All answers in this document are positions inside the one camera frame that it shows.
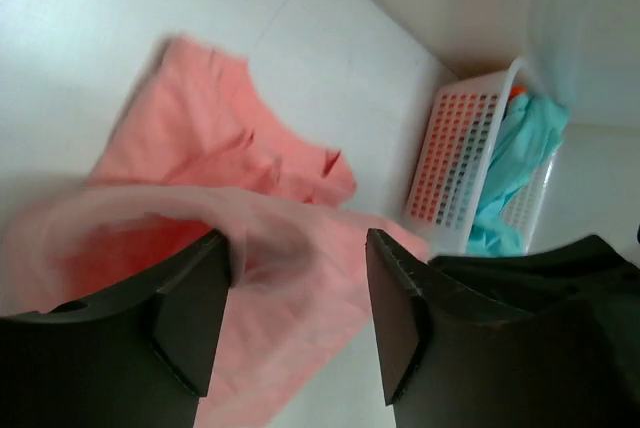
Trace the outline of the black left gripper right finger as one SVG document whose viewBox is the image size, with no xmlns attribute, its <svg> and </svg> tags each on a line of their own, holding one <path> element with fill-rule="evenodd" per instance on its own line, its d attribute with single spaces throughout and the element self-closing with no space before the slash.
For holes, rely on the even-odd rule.
<svg viewBox="0 0 640 428">
<path fill-rule="evenodd" d="M 367 234 L 384 399 L 399 427 L 635 427 L 639 269 L 602 238 L 420 261 Z"/>
</svg>

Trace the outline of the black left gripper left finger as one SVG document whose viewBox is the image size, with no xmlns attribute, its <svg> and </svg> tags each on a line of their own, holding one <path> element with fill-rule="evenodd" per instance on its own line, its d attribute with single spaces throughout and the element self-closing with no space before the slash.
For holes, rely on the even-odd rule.
<svg viewBox="0 0 640 428">
<path fill-rule="evenodd" d="M 1 320 L 5 427 L 190 427 L 209 390 L 231 284 L 210 232 L 47 313 Z"/>
</svg>

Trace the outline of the pink t-shirt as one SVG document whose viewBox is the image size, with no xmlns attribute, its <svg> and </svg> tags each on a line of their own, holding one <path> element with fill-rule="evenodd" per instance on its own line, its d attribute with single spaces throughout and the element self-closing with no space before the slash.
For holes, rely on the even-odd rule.
<svg viewBox="0 0 640 428">
<path fill-rule="evenodd" d="M 86 183 L 17 216 L 1 242 L 1 311 L 47 311 L 217 230 L 229 293 L 200 427 L 263 427 L 371 319 L 365 245 L 391 220 L 344 209 L 345 156 L 282 124 L 248 62 L 168 41 Z"/>
</svg>

